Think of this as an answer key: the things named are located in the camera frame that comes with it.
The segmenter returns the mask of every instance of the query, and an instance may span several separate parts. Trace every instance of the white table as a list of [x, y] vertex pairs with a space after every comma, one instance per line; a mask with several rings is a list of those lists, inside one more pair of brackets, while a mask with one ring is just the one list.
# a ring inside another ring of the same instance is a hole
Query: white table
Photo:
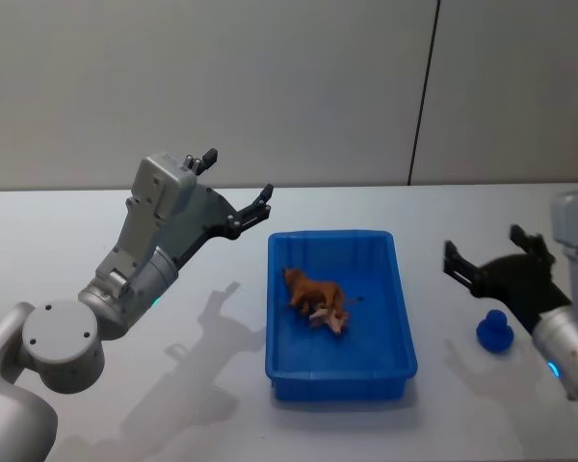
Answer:
[[[578, 405], [512, 321], [512, 352], [475, 340], [494, 300], [442, 270], [443, 241], [481, 264], [516, 251], [511, 223], [550, 236], [549, 199], [569, 185], [276, 190], [270, 220], [208, 243], [145, 317], [106, 343], [88, 391], [60, 396], [32, 372], [18, 384], [60, 423], [51, 462], [472, 461], [578, 458]], [[253, 190], [225, 190], [243, 206]], [[76, 297], [115, 242], [127, 192], [0, 192], [0, 309]], [[395, 403], [275, 402], [264, 374], [267, 237], [367, 228], [394, 235], [419, 370]]]

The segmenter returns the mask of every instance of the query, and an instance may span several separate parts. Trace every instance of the gray wall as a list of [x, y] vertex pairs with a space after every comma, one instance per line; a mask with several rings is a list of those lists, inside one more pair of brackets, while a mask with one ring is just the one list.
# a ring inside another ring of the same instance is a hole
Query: gray wall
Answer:
[[0, 0], [0, 189], [578, 180], [578, 1], [436, 5]]

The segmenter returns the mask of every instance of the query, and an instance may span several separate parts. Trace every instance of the blue indicator light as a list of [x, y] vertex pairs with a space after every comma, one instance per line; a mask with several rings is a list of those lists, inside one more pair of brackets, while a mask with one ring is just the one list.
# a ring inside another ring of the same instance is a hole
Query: blue indicator light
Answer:
[[555, 363], [553, 363], [553, 362], [551, 362], [551, 361], [548, 361], [546, 364], [547, 364], [548, 367], [550, 368], [550, 371], [552, 372], [552, 374], [553, 374], [555, 377], [559, 378], [559, 370], [558, 370], [557, 367], [555, 366]]

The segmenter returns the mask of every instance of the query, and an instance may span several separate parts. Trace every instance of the blue plastic bin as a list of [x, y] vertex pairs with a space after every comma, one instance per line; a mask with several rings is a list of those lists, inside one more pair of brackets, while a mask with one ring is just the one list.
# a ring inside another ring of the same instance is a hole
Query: blue plastic bin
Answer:
[[[287, 306], [282, 269], [336, 281], [346, 330], [311, 329]], [[394, 242], [381, 231], [300, 231], [268, 240], [266, 375], [280, 400], [396, 399], [417, 372]]]

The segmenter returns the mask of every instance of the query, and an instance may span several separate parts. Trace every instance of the toy figurine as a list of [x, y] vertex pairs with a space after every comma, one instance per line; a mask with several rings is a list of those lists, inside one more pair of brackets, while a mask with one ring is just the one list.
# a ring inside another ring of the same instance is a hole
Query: toy figurine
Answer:
[[343, 309], [343, 293], [335, 282], [313, 281], [301, 269], [282, 271], [285, 284], [291, 294], [289, 306], [300, 307], [300, 314], [309, 316], [312, 326], [326, 323], [339, 335], [349, 314]]

